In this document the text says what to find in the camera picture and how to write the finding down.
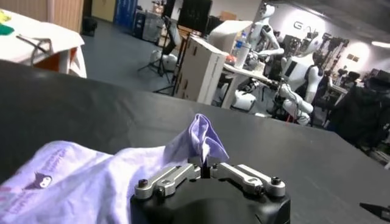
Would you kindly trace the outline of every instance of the ceiling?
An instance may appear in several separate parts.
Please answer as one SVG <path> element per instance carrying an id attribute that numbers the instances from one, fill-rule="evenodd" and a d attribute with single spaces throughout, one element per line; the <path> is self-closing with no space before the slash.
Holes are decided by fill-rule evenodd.
<path id="1" fill-rule="evenodd" d="M 367 41 L 390 43 L 390 0 L 275 1 L 298 6 Z"/>

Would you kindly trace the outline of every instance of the white cardboard box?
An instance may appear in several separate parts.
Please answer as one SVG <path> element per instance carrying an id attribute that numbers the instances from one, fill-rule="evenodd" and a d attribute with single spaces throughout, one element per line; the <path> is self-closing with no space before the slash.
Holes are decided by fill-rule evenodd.
<path id="1" fill-rule="evenodd" d="M 227 55 L 205 40 L 191 36 L 175 97 L 211 105 Z"/>

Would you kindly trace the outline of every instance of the black stand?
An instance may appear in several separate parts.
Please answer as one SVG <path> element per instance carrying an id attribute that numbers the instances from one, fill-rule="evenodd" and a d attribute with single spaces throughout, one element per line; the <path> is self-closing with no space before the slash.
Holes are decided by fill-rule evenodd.
<path id="1" fill-rule="evenodd" d="M 177 62 L 176 62 L 176 68 L 178 68 L 177 70 L 180 71 L 181 68 L 182 68 L 182 64 L 183 64 L 183 57 L 185 55 L 185 52 L 186 52 L 186 49 L 187 47 L 186 46 L 186 43 L 188 41 L 190 37 L 190 33 L 188 33 L 187 35 L 187 38 L 185 40 L 182 40 L 182 43 L 180 44 L 180 50 L 179 50 L 179 55 L 177 57 Z M 165 87 L 165 88 L 162 88 L 162 89 L 158 89 L 156 91 L 154 91 L 153 93 L 160 93 L 160 94 L 165 94 L 165 95 L 170 95 L 170 96 L 173 96 L 175 94 L 175 90 L 176 90 L 176 84 L 177 84 L 177 74 L 174 74 L 173 77 L 172 77 L 172 81 L 170 82 L 171 85 Z M 167 90 L 167 89 L 172 89 L 172 92 L 170 94 L 168 93 L 162 93 L 162 91 L 164 90 Z"/>
<path id="2" fill-rule="evenodd" d="M 169 29 L 171 28 L 171 22 L 170 22 L 170 20 L 168 20 L 168 19 L 167 19 L 167 21 L 168 21 L 168 22 L 167 22 L 167 29 L 166 29 L 166 30 L 169 31 Z M 144 69 L 146 69 L 146 68 L 149 68 L 149 69 L 151 69 L 152 67 L 155 68 L 155 67 L 156 67 L 155 64 L 156 64 L 156 62 L 158 62 L 157 71 L 154 70 L 154 69 L 151 69 L 151 70 L 154 71 L 155 73 L 157 73 L 160 77 L 163 77 L 163 76 L 165 75 L 165 77 L 166 77 L 168 83 L 171 83 L 171 81 L 170 81 L 170 79 L 169 79 L 169 77 L 168 77 L 168 72 L 167 72 L 167 70 L 165 70 L 164 63 L 163 63 L 163 57 L 164 57 L 163 52 L 164 52 L 164 48 L 165 48 L 167 39 L 168 39 L 168 34 L 166 34 L 166 36 L 165 36 L 165 38 L 164 38 L 164 45 L 163 45 L 163 49 L 162 49 L 162 51 L 161 51 L 161 56 L 160 56 L 160 58 L 159 58 L 158 60 L 155 60 L 155 61 L 153 61 L 153 62 L 150 62 L 149 64 L 147 64 L 147 65 L 145 65 L 145 66 L 143 66 L 143 67 L 137 69 L 137 70 L 136 70 L 137 72 L 140 72 L 141 70 L 144 70 Z"/>

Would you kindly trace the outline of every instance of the lavender cloth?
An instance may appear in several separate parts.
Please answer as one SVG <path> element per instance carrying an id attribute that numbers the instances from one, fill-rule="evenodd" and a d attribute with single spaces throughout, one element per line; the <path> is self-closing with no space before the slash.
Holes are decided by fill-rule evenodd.
<path id="1" fill-rule="evenodd" d="M 201 114 L 167 146 L 109 155 L 72 142 L 48 143 L 0 185 L 0 223 L 130 223 L 137 181 L 196 155 L 229 158 Z"/>

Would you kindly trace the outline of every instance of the black table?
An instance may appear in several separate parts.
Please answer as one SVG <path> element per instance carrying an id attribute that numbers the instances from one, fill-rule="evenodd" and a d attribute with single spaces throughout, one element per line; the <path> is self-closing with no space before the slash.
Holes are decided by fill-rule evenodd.
<path id="1" fill-rule="evenodd" d="M 231 164 L 285 181 L 293 223 L 384 223 L 358 204 L 389 205 L 390 172 L 334 133 L 4 61 L 1 181 L 47 142 L 107 153 L 163 145 L 196 113 L 210 118 Z"/>

